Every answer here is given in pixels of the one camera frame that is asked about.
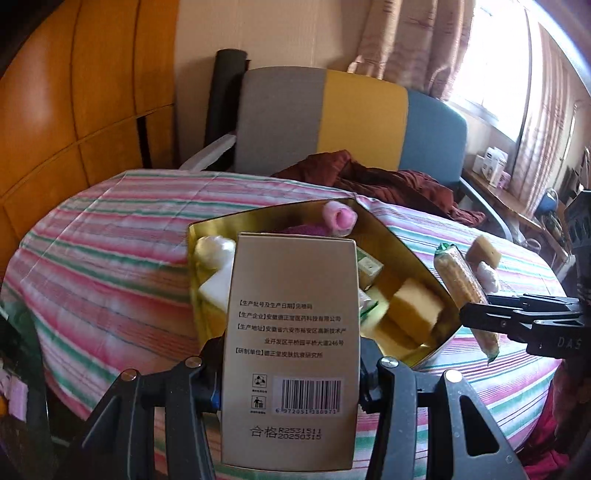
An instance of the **gold box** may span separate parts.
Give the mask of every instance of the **gold box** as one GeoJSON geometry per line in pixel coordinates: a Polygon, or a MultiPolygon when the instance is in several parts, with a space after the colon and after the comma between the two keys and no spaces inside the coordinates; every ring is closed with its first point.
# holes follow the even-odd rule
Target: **gold box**
{"type": "MultiPolygon", "coordinates": [[[[366,292],[378,306],[361,323],[361,335],[374,339],[384,355],[390,355],[415,367],[442,348],[460,327],[459,312],[447,290],[428,268],[382,222],[354,199],[336,199],[349,205],[358,216],[348,236],[357,245],[384,264],[374,285],[366,292]],[[436,293],[445,304],[429,344],[417,345],[398,325],[385,317],[389,300],[408,277],[414,277],[436,293]]],[[[240,232],[278,232],[304,223],[323,223],[322,208],[329,200],[287,203],[233,213],[189,225],[187,256],[191,282],[191,303],[201,346],[220,336],[226,328],[226,314],[199,295],[199,287],[212,272],[196,264],[193,253],[197,240],[206,235],[222,235],[236,240],[240,232]]]]}

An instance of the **curtain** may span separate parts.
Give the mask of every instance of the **curtain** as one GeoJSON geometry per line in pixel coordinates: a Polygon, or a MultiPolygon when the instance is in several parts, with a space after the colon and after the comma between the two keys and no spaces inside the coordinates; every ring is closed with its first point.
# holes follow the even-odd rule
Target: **curtain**
{"type": "Polygon", "coordinates": [[[569,74],[563,53],[549,33],[531,21],[532,72],[530,102],[509,191],[533,215],[558,164],[563,135],[569,74]]]}
{"type": "Polygon", "coordinates": [[[348,71],[446,100],[464,58],[475,0],[373,0],[348,71]]]}

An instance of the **brown blanket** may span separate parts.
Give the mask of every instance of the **brown blanket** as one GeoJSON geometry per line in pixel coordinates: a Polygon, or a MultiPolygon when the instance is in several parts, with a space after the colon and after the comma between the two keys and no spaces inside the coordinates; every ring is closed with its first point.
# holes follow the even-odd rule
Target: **brown blanket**
{"type": "Polygon", "coordinates": [[[453,201],[453,192],[429,175],[412,170],[367,168],[352,159],[346,150],[310,155],[273,176],[357,192],[467,226],[477,226],[485,220],[482,212],[459,209],[453,201]]]}

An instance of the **barcode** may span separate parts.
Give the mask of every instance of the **barcode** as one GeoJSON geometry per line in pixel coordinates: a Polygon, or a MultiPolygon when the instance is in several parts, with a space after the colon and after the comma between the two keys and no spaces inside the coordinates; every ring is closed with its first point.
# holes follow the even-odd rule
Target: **barcode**
{"type": "Polygon", "coordinates": [[[281,380],[281,405],[276,413],[336,414],[340,413],[342,380],[283,378],[281,380]]]}

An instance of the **orange wooden panel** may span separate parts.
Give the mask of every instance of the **orange wooden panel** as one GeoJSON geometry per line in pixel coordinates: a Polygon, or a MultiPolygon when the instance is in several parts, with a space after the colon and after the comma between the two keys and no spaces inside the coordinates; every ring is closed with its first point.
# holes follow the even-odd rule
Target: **orange wooden panel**
{"type": "Polygon", "coordinates": [[[146,116],[153,168],[174,168],[174,110],[165,106],[146,116]]]}
{"type": "Polygon", "coordinates": [[[22,238],[52,208],[86,188],[80,152],[74,146],[47,160],[9,192],[4,208],[22,238]]]}
{"type": "Polygon", "coordinates": [[[0,196],[76,140],[70,54],[79,5],[64,1],[0,78],[0,196]]]}
{"type": "Polygon", "coordinates": [[[135,33],[135,109],[174,102],[174,37],[178,0],[141,0],[135,33]]]}
{"type": "Polygon", "coordinates": [[[135,118],[105,128],[80,144],[82,161],[91,185],[118,173],[142,167],[135,118]]]}
{"type": "Polygon", "coordinates": [[[84,0],[72,52],[78,138],[135,113],[133,68],[138,0],[84,0]]]}
{"type": "Polygon", "coordinates": [[[10,220],[2,206],[0,206],[0,232],[2,232],[0,235],[0,283],[2,283],[8,261],[18,248],[17,237],[14,236],[10,220]]]}

